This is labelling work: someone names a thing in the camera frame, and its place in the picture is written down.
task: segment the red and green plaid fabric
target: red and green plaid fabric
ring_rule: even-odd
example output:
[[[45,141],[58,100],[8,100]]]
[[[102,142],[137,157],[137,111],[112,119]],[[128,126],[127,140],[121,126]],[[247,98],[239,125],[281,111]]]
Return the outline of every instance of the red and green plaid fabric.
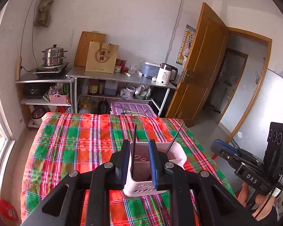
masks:
[[[47,113],[32,144],[25,166],[22,193],[22,221],[71,170],[80,173],[94,170],[120,151],[124,139],[132,141],[137,124],[137,141],[171,142],[181,121],[116,115]],[[232,193],[224,174],[205,149],[184,125],[176,142],[188,160],[185,170],[207,170]],[[82,225],[88,199],[86,193]],[[163,225],[159,208],[169,220],[169,193],[127,197],[122,191],[110,192],[111,225]]]

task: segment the metal screw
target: metal screw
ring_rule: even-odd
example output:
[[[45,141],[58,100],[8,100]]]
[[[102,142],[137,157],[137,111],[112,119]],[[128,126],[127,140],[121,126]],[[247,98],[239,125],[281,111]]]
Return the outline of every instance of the metal screw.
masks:
[[[113,163],[112,163],[112,162],[106,162],[106,163],[104,164],[104,167],[105,167],[105,168],[111,168],[111,167],[113,167]]]
[[[78,174],[79,174],[78,171],[73,170],[73,171],[71,171],[71,172],[69,173],[69,176],[75,177],[75,176],[77,176]]]
[[[202,177],[208,177],[209,175],[210,175],[210,173],[208,171],[202,170],[200,172],[200,176],[202,176]]]
[[[173,167],[174,167],[174,163],[173,163],[173,162],[167,162],[167,163],[165,164],[165,167],[166,167],[166,168],[173,168]]]

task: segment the electric kettle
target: electric kettle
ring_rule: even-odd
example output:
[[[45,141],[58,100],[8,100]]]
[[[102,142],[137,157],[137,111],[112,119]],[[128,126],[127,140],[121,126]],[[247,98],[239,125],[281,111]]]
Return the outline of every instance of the electric kettle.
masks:
[[[178,69],[172,65],[162,63],[160,65],[159,72],[156,78],[156,83],[159,85],[167,86],[169,82],[173,82],[176,79]],[[172,71],[175,71],[174,77],[171,79]]]

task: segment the door panel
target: door panel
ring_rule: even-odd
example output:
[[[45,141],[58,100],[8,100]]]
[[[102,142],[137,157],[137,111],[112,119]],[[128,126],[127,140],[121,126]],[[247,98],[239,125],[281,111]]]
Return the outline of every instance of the door panel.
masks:
[[[202,4],[195,38],[184,75],[167,111],[167,118],[181,118],[191,127],[202,109],[219,72],[229,30],[217,14]]]

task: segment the purple storage box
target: purple storage box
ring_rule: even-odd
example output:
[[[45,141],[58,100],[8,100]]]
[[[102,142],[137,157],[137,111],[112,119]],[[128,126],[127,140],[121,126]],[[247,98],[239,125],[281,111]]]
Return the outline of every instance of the purple storage box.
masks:
[[[150,105],[147,104],[134,104],[134,103],[122,103],[122,102],[112,102],[111,103],[111,115],[121,115],[121,113],[126,112],[125,110],[140,112],[142,116],[147,117],[157,117],[153,112]]]

